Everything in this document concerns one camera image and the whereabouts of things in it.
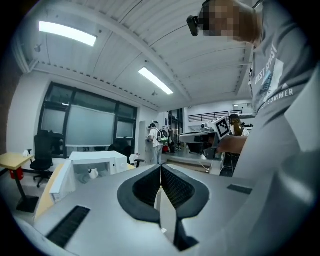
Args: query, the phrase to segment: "ceiling light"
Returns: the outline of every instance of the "ceiling light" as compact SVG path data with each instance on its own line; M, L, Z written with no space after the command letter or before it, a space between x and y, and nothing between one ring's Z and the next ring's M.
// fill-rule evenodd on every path
M150 80L156 86L158 86L161 90L163 90L166 94L170 95L174 92L168 88L163 82L161 82L154 74L152 74L148 69L145 67L142 68L139 73L143 75L146 79Z
M74 28L44 21L39 21L39 31L77 40L89 46L94 46L97 39L96 36Z

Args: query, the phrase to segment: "desk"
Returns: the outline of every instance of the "desk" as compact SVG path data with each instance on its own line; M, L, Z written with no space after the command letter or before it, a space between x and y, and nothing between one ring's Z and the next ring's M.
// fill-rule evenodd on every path
M11 153L11 152L0 155L0 167L7 168L13 171L16 185L21 194L21 199L16 209L18 211L27 212L27 213L35 212L35 208L37 206L39 197L25 194L21 186L20 180L18 179L17 169L21 168L23 164L28 162L33 157L34 157L33 155L28 155L27 157L23 157L21 153Z
M42 215L46 210L48 210L51 206L54 205L54 203L50 197L50 189L51 189L56 177L58 176L58 174L63 166L64 166L63 163L59 164L55 168L53 174L51 175L51 178L50 178L48 184L46 185L46 187L43 191L43 194L41 196L41 199L39 201L38 208L36 209L35 217L34 217L35 222L37 221L37 219L39 218L40 215ZM128 171L132 170L132 169L135 169L135 167L132 166L131 164L128 164Z

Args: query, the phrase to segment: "black office chair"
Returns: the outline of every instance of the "black office chair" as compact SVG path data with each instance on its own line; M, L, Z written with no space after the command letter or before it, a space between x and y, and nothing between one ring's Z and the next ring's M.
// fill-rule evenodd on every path
M133 147L128 144L126 139L124 139L124 138L115 139L114 143L111 146L109 146L108 151L116 151L116 152L126 156L127 163L129 165L134 166L134 163L133 164L130 163L130 156L133 152ZM145 160L136 159L134 161L136 162L136 167L139 168L140 163L144 162Z
M33 177L34 181L36 178L40 178L40 181L36 185L38 188L40 188L40 183L44 179L50 179L52 175L52 172L48 170L51 166L53 166L51 145L52 140L49 137L48 131L42 130L36 136L34 136L35 161L31 163L30 168L35 171L40 171L39 175Z

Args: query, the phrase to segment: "window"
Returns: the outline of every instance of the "window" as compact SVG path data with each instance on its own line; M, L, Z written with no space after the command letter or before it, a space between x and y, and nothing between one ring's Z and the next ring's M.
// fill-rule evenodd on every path
M66 112L54 110L54 109L44 109L42 117L42 130L49 132L54 132L56 134L62 134L64 129Z
M72 104L108 113L116 111L115 102L85 92L77 92Z
M135 109L133 107L120 105L118 116L122 118L135 119Z
M117 131L116 131L117 138L124 138L133 139L134 137L134 124L129 122L122 122L118 121Z
M115 114L73 105L67 130L67 147L108 147L113 143Z
M71 101L72 93L72 90L60 87L57 83L54 83L45 100L48 102L68 105Z

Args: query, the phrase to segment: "gray shirt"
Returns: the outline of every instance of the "gray shirt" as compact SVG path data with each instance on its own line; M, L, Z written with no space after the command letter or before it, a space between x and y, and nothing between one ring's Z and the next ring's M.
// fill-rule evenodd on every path
M250 71L253 115L269 105L288 107L316 66L308 39L276 0L264 0L262 15L261 43L253 51Z

